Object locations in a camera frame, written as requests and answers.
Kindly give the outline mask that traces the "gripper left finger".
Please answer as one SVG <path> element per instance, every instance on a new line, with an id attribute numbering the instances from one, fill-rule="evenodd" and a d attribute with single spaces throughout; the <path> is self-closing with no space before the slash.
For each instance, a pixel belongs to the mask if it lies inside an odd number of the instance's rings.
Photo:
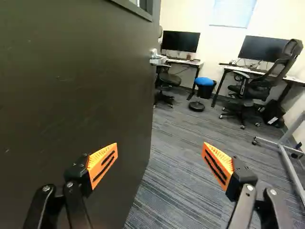
<path id="1" fill-rule="evenodd" d="M 118 158 L 117 144 L 112 143 L 92 154 L 82 154 L 64 171 L 62 187 L 45 184 L 33 195 L 25 229 L 55 229 L 62 208 L 66 209 L 71 229 L 91 229 L 84 198 L 88 198 Z"/>

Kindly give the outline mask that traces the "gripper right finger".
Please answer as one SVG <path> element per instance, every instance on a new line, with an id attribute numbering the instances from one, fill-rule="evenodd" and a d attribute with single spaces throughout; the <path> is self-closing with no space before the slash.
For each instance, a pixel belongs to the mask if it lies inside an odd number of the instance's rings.
<path id="1" fill-rule="evenodd" d="M 259 181 L 239 157 L 229 156 L 204 142 L 202 157 L 227 198 L 235 203 L 228 221 L 229 229 L 247 229 L 256 212 L 263 229 L 291 229 L 292 218 L 279 190 Z"/>

